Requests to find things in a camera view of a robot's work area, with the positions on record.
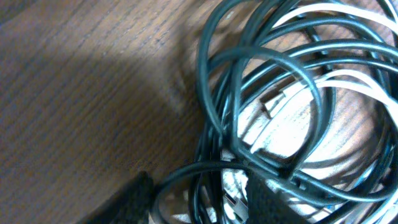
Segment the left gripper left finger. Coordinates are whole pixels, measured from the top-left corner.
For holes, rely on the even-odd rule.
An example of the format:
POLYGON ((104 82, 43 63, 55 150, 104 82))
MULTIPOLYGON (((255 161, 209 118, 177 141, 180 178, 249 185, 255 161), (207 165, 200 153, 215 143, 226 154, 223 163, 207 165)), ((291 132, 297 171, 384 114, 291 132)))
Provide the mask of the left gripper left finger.
POLYGON ((154 182, 141 171, 96 210, 83 217, 83 224, 148 224, 154 182))

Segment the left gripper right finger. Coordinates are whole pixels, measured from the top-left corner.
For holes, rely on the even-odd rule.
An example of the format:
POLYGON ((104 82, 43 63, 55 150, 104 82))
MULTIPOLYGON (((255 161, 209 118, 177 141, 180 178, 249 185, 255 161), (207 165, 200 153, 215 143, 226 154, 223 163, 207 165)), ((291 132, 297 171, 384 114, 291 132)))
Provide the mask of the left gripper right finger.
POLYGON ((307 224, 306 219, 283 202, 257 174, 249 174, 246 193, 247 224, 307 224))

